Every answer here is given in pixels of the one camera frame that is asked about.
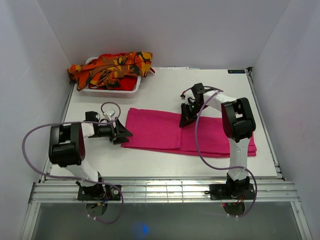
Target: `white wall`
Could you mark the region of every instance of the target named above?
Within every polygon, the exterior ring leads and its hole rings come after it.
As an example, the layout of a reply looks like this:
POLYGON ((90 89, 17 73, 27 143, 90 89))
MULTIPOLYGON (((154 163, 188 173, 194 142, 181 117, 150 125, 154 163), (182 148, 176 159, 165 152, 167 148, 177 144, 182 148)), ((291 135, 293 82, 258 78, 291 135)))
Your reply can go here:
POLYGON ((149 51, 154 66, 253 66, 289 0, 38 0, 71 63, 149 51))
POLYGON ((290 1, 253 73, 280 167, 320 239, 320 1, 290 1))
MULTIPOLYGON (((36 0, 0 1, 0 239, 17 240, 25 220, 34 174, 24 162, 24 135, 61 119, 69 93, 70 66, 36 0)), ((49 129, 28 141, 43 169, 49 129)))

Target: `pink fabric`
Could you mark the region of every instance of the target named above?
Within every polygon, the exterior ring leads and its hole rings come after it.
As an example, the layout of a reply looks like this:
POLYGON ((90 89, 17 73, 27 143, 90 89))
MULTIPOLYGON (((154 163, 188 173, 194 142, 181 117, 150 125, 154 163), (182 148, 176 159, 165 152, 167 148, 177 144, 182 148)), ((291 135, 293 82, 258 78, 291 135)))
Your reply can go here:
MULTIPOLYGON (((179 128, 180 114, 130 108, 125 127, 133 133, 124 148, 197 156, 195 123, 179 128)), ((226 158, 230 156, 229 140, 222 119, 201 117, 198 125, 199 147, 205 157, 226 158)), ((257 148, 252 137, 248 156, 256 156, 257 148)))

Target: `metal frame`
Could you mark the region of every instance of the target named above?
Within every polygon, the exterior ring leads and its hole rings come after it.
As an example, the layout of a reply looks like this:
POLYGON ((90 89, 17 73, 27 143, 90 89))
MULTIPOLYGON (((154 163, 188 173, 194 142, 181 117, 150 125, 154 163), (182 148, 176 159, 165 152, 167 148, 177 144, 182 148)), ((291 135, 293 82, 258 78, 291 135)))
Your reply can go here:
MULTIPOLYGON (((291 202, 292 210, 296 218, 296 222, 298 224, 302 239, 312 239, 305 216, 301 208, 298 192, 295 189, 295 185, 292 181, 286 181, 281 173, 281 169, 279 167, 279 163, 274 152, 274 148, 271 143, 260 106, 258 104, 251 71, 245 69, 245 72, 250 84, 253 98, 258 109, 263 130, 266 135, 277 172, 276 177, 262 178, 257 180, 258 192, 256 201, 291 202)), ((64 121, 66 118, 73 89, 74 88, 72 87, 68 95, 65 108, 63 110, 61 119, 62 121, 64 121)), ((47 158, 44 170, 47 173, 50 173, 51 167, 51 163, 47 158)), ((204 194, 204 191, 209 190, 209 184, 221 184, 225 182, 225 179, 223 177, 207 177, 205 179, 110 178, 105 179, 105 182, 122 185, 122 193, 125 203, 211 203, 222 201, 210 200, 209 196, 204 194)), ((20 239, 29 240, 32 238, 41 203, 83 203, 83 201, 77 200, 78 189, 79 187, 75 185, 75 181, 72 180, 57 180, 42 177, 40 183, 35 183, 30 195, 27 215, 20 239)))

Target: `laundry basket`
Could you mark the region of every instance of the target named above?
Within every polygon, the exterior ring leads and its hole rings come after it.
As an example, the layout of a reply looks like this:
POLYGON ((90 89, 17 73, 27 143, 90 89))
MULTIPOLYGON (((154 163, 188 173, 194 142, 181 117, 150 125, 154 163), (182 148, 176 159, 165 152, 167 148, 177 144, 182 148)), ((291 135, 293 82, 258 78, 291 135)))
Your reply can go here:
MULTIPOLYGON (((97 57, 90 57, 87 59, 85 63, 87 64, 93 59, 97 59, 97 57)), ((138 76, 136 84, 132 91, 90 89, 88 86, 86 86, 84 89, 81 90, 81 92, 86 93, 87 95, 92 97, 132 99, 135 97, 139 89, 140 81, 141 76, 138 76)))

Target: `table surface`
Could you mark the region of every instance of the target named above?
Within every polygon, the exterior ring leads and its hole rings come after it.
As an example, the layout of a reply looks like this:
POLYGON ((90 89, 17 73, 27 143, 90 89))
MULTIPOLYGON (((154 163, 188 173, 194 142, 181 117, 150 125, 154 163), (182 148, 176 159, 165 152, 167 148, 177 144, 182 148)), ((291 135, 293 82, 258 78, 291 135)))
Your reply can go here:
MULTIPOLYGON (((157 70, 155 75, 142 78, 135 98, 92 97, 73 89, 65 121, 83 121, 85 112, 101 113, 104 102, 116 102, 121 107, 120 121, 124 125, 130 108, 151 109, 173 113, 181 112, 183 90, 196 83, 224 90, 233 98, 248 98, 256 122, 254 140, 257 154, 248 157, 247 168, 256 177, 275 177, 277 175, 271 151, 256 107, 246 74, 228 74, 227 70, 179 69, 157 70)), ((104 106, 104 111, 117 108, 104 106)), ((202 116, 221 117, 221 113, 207 108, 202 116)), ((225 177, 227 171, 207 167, 198 156, 122 148, 112 145, 106 138, 86 138, 85 158, 103 177, 119 178, 212 178, 225 177)), ((228 167, 229 158, 206 158, 216 167, 228 167)), ((72 174, 54 165, 51 174, 71 176, 72 174)))

